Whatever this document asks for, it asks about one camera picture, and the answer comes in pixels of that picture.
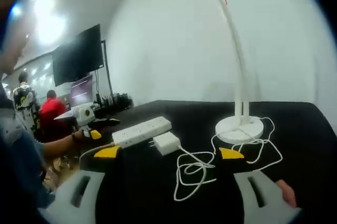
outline ceiling light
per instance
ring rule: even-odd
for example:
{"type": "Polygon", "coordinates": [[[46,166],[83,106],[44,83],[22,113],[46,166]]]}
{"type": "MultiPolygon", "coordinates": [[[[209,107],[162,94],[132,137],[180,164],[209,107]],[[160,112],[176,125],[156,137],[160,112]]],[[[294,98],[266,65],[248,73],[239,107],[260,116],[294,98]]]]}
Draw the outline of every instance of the ceiling light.
{"type": "Polygon", "coordinates": [[[47,70],[50,66],[51,66],[51,63],[50,63],[50,62],[47,63],[47,64],[45,65],[45,67],[44,67],[44,70],[47,70]]]}
{"type": "Polygon", "coordinates": [[[37,25],[39,40],[43,44],[55,42],[63,33],[65,21],[58,16],[49,16],[42,18],[37,25]]]}
{"type": "Polygon", "coordinates": [[[55,7],[54,0],[36,0],[34,11],[38,17],[47,17],[55,7]]]}
{"type": "Polygon", "coordinates": [[[20,16],[22,12],[19,6],[14,5],[14,7],[12,8],[12,13],[14,14],[14,16],[20,16]]]}

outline white desk lamp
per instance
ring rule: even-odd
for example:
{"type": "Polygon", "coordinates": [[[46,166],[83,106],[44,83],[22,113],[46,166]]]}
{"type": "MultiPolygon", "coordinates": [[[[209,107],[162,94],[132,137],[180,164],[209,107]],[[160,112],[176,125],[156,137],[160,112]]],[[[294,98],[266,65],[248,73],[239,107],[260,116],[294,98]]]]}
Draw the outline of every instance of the white desk lamp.
{"type": "Polygon", "coordinates": [[[231,37],[234,42],[237,81],[235,85],[235,115],[219,121],[215,126],[215,133],[220,140],[230,144],[248,143],[253,140],[252,138],[258,139],[262,135],[263,123],[258,117],[249,116],[246,66],[240,39],[232,21],[231,14],[227,9],[227,1],[219,0],[219,2],[222,13],[227,19],[231,37]]]}

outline white power strip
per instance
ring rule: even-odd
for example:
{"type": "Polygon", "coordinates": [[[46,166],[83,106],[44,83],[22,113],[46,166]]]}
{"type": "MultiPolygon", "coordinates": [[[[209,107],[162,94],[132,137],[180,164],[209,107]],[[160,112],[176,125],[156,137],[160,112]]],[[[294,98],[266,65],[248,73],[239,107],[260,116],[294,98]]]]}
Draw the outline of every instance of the white power strip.
{"type": "Polygon", "coordinates": [[[169,120],[158,117],[112,134],[116,145],[127,148],[172,129],[169,120]]]}

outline screen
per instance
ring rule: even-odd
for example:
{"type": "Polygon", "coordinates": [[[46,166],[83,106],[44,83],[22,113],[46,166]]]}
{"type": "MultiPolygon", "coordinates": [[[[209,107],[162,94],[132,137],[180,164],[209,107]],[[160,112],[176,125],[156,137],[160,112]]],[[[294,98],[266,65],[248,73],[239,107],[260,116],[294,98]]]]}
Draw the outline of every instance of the screen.
{"type": "Polygon", "coordinates": [[[70,89],[71,107],[93,101],[93,76],[89,75],[77,81],[70,89]]]}
{"type": "Polygon", "coordinates": [[[52,52],[55,86],[75,82],[104,66],[100,25],[81,32],[52,52]]]}

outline black tablecloth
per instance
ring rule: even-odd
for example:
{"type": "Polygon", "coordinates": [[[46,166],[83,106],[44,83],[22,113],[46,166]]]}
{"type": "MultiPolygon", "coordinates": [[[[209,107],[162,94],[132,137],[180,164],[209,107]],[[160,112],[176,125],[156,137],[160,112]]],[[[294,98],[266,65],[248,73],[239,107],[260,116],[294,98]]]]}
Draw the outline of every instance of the black tablecloth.
{"type": "MultiPolygon", "coordinates": [[[[331,201],[336,195],[337,141],[319,109],[309,103],[252,102],[250,111],[253,116],[267,116],[274,121],[275,132],[271,141],[283,155],[282,162],[263,172],[273,181],[285,180],[294,189],[299,207],[308,213],[321,212],[334,204],[331,201]]],[[[210,139],[215,134],[215,125],[233,112],[233,103],[155,101],[118,114],[116,118],[121,120],[121,124],[113,130],[164,116],[171,121],[172,132],[180,138],[186,150],[212,151],[210,139]]],[[[264,121],[264,125],[262,139],[266,139],[272,129],[269,121],[264,121]]],[[[215,140],[215,145],[229,146],[220,140],[215,140]]],[[[244,146],[242,153],[253,160],[259,147],[244,146]]],[[[100,209],[97,221],[105,222],[106,215],[102,213],[107,211],[109,215],[114,212],[116,221],[126,223],[183,219],[225,222],[228,215],[242,214],[236,208],[228,208],[231,197],[237,196],[233,194],[231,184],[205,184],[191,199],[175,202],[176,159],[180,154],[176,151],[162,157],[148,142],[124,149],[123,174],[120,177],[106,176],[97,196],[96,208],[100,209]]],[[[278,158],[276,151],[267,144],[260,161],[252,168],[262,167],[278,158]]],[[[189,179],[198,182],[200,177],[201,174],[189,179]]],[[[215,178],[215,172],[208,169],[207,179],[212,178],[215,178]]],[[[193,189],[180,187],[178,197],[184,197],[193,189]]]]}

